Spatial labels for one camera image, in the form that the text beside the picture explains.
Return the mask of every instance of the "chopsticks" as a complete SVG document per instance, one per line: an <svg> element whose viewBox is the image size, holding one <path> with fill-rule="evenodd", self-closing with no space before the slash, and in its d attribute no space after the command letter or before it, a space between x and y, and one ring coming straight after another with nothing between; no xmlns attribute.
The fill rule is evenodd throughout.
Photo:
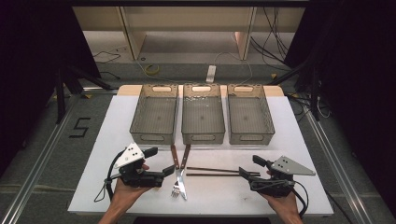
<svg viewBox="0 0 396 224"><path fill-rule="evenodd" d="M214 168L203 168L203 167L187 167L187 170L199 170L199 171L214 171L214 172L224 172L232 174L186 174L187 176L240 176L239 171L235 170L224 170L224 169L214 169ZM250 175L260 176L260 172L249 172Z"/></svg>

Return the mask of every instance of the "hand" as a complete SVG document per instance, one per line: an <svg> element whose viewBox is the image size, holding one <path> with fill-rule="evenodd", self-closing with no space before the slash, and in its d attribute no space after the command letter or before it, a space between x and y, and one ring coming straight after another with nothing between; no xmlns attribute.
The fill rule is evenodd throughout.
<svg viewBox="0 0 396 224"><path fill-rule="evenodd" d="M286 224L303 223L298 213L296 196L291 192L286 197L275 198L266 194L260 195L265 198L276 214Z"/></svg>
<svg viewBox="0 0 396 224"><path fill-rule="evenodd" d="M149 169L146 164L143 164L142 168L145 170ZM150 189L151 188L132 188L131 186L125 185L122 180L118 178L113 199L99 223L117 223L118 219L134 205L136 200Z"/></svg>

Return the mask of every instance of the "fork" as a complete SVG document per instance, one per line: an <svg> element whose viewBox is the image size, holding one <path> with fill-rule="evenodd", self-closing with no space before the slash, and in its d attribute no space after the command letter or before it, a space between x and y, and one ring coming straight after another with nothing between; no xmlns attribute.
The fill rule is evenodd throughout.
<svg viewBox="0 0 396 224"><path fill-rule="evenodd" d="M178 158L177 158L177 151L176 151L175 145L171 146L171 151L172 151L172 157L173 157L174 163L175 163L175 168L176 168L176 170L178 170L179 166L178 166ZM178 180L177 180L172 188L171 195L172 195L172 197L176 198L179 194L180 194L180 187L178 186Z"/></svg>

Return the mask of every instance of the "white table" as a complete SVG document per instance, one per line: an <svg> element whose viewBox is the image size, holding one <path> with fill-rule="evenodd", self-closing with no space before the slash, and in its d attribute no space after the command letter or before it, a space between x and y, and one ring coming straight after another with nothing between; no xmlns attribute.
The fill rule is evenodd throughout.
<svg viewBox="0 0 396 224"><path fill-rule="evenodd" d="M107 210L108 195L99 203L94 203L93 199L103 186L103 181L114 157L133 142L129 129L137 99L137 96L118 95L113 97L92 154L68 208L69 212L102 214ZM226 124L223 145L191 146L187 166L232 170L238 170L238 167L241 166L249 171L261 172L262 178L269 178L265 173L266 168L254 164L252 156L258 155L266 160L275 161L285 155L316 171L287 97L269 96L267 100L276 129L276 134L269 146L230 146ZM181 107L179 104L175 143L180 161L185 148L181 137ZM225 108L225 98L223 98L224 118L227 120ZM149 146L140 147L142 149L149 148ZM160 149L158 154L146 159L150 171L160 172L163 168L173 164L169 146L158 147ZM193 173L193 171L187 170L185 173ZM309 194L309 207L305 213L306 216L332 215L332 208L317 175L295 175L294 179L302 183ZM176 176L170 175L165 178L160 189L151 189L142 195L128 210L128 213L136 216L170 217L268 217L275 214L268 203L257 192L251 191L248 182L240 176L185 176L184 180L188 195L187 201L184 201L181 196L171 197L171 189L176 181ZM304 190L298 185L295 188L306 200ZM298 206L301 210L302 205L299 202Z"/></svg>

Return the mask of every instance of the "human hand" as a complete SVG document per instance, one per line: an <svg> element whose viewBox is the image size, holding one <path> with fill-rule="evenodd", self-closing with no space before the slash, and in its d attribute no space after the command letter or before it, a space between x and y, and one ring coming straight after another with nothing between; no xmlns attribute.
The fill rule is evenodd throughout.
<svg viewBox="0 0 396 224"><path fill-rule="evenodd" d="M274 209L276 214L286 224L303 223L298 213L296 196L291 192L286 197L275 198L266 194L260 193L270 204L271 208Z"/></svg>
<svg viewBox="0 0 396 224"><path fill-rule="evenodd" d="M142 168L144 170L149 169L146 164L143 164ZM132 188L131 186L125 185L121 179L117 178L116 188L114 189L114 195L110 206L99 223L117 223L117 220L134 205L136 200L150 189L151 188Z"/></svg>

